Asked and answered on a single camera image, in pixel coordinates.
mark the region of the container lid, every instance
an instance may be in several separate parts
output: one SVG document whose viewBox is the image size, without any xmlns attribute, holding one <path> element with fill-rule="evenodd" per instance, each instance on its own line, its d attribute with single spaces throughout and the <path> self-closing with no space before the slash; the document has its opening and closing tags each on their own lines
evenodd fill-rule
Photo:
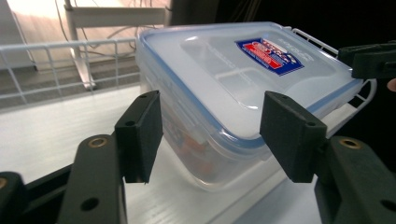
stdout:
<svg viewBox="0 0 396 224">
<path fill-rule="evenodd" d="M 265 91 L 286 94 L 315 114 L 334 99 L 344 104 L 361 87 L 348 66 L 272 22 L 152 30 L 139 41 L 215 127 L 244 142 L 261 139 Z"/>
</svg>

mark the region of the transparent container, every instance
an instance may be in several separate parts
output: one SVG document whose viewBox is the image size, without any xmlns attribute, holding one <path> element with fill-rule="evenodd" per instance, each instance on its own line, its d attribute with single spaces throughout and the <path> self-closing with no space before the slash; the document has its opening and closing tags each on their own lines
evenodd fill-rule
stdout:
<svg viewBox="0 0 396 224">
<path fill-rule="evenodd" d="M 259 134 L 265 91 L 319 119 L 351 100 L 351 68 L 272 22 L 172 27 L 137 40 L 142 91 L 162 93 L 164 136 L 205 189 L 272 154 Z"/>
</svg>

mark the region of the floor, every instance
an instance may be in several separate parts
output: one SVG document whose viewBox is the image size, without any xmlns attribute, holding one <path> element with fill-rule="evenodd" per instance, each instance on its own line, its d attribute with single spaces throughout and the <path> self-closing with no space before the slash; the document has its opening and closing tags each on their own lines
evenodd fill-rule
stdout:
<svg viewBox="0 0 396 224">
<path fill-rule="evenodd" d="M 75 0 L 71 1 L 72 6 L 78 7 L 165 7 L 169 0 Z M 67 43 L 70 34 L 64 12 L 64 0 L 8 0 L 8 4 L 15 15 L 17 24 L 20 26 L 21 35 L 27 45 L 38 43 Z M 106 40 L 109 38 L 130 38 L 136 36 L 143 30 L 152 27 L 106 27 L 78 29 L 79 40 Z M 92 77 L 108 78 L 114 77 L 114 68 L 119 69 L 122 74 L 135 74 L 139 71 L 134 57 L 123 57 L 115 64 L 111 57 L 100 57 L 103 54 L 119 55 L 134 52 L 134 43 L 124 43 L 119 45 L 118 52 L 114 52 L 111 45 L 89 45 L 87 52 L 90 57 L 90 67 Z M 47 52 L 44 50 L 31 50 L 31 59 L 35 63 L 34 68 L 22 68 L 14 70 L 15 77 L 21 86 L 22 91 L 44 90 L 57 85 L 53 77 L 53 69 L 47 64 L 49 60 Z M 18 92 L 14 80 L 7 70 L 0 71 L 0 109 L 15 105 L 33 104 L 69 95 L 86 92 L 81 85 L 72 85 L 81 82 L 78 71 L 71 60 L 69 48 L 55 49 L 51 51 L 51 57 L 56 63 L 55 69 L 59 78 L 58 84 L 71 84 L 69 88 L 59 91 L 42 91 L 35 94 L 26 95 L 25 102 L 21 97 L 7 97 L 5 94 Z M 138 76 L 129 76 L 120 80 L 106 80 L 97 83 L 97 89 L 115 87 L 116 85 L 135 84 L 139 81 Z"/>
</svg>

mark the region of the logo sticker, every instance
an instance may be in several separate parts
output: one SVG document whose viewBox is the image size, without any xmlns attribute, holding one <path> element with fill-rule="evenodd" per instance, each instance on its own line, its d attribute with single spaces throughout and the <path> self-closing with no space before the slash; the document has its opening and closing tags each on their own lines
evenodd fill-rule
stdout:
<svg viewBox="0 0 396 224">
<path fill-rule="evenodd" d="M 235 43 L 248 57 L 280 77 L 304 67 L 291 53 L 269 40 L 256 38 Z"/>
</svg>

